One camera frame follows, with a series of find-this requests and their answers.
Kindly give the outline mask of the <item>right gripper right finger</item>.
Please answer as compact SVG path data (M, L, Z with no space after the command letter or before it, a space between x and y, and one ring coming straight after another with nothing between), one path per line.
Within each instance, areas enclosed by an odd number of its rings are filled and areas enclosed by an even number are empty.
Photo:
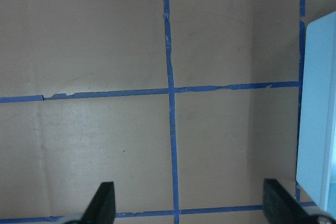
M307 212L276 179L263 182L263 214L268 223L335 223L324 211Z

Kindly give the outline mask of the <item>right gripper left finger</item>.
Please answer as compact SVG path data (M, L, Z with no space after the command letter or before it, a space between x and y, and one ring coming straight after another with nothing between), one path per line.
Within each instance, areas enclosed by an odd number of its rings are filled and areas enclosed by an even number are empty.
M114 182L100 184L88 207L79 217L63 217L63 223L109 224L115 220Z

